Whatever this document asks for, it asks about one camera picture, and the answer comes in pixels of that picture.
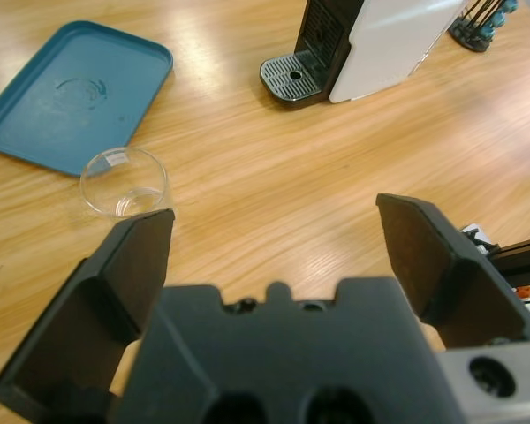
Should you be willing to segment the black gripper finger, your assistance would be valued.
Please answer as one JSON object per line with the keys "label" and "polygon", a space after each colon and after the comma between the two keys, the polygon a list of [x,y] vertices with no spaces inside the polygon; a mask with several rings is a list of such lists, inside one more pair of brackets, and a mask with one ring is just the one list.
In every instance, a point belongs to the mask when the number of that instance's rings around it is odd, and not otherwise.
{"label": "black gripper finger", "polygon": [[162,209],[114,225],[1,370],[1,405],[31,423],[108,422],[120,360],[165,282],[174,220]]}
{"label": "black gripper finger", "polygon": [[390,264],[414,313],[448,348],[530,341],[530,313],[491,262],[434,204],[380,193]]}

